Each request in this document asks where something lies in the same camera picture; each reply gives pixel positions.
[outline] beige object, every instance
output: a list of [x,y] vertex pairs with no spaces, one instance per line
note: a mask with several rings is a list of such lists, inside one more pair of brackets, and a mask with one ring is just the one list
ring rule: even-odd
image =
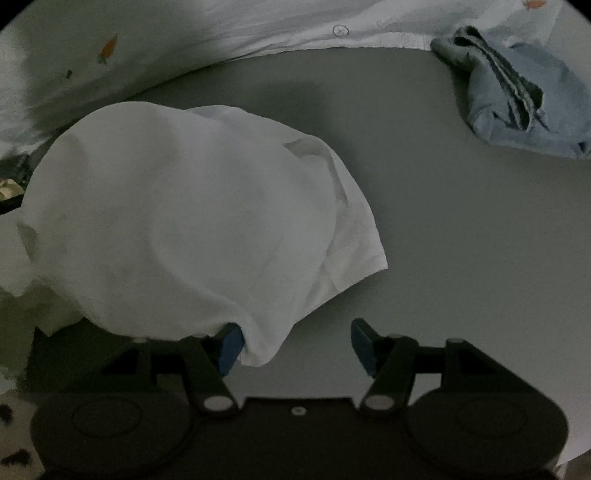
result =
[[8,200],[12,197],[22,195],[23,193],[25,193],[25,191],[14,180],[0,180],[0,202],[2,200]]

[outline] white cloth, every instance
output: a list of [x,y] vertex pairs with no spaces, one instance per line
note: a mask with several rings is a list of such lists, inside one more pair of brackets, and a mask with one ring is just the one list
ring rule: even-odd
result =
[[[405,47],[474,25],[545,43],[562,0],[35,0],[0,32],[0,158],[183,73],[286,50]],[[115,48],[104,46],[117,36]],[[105,53],[105,62],[98,55]]]
[[96,325],[179,340],[234,322],[252,366],[387,267],[335,152],[227,106],[125,102],[83,118],[35,170],[19,229],[33,278]]

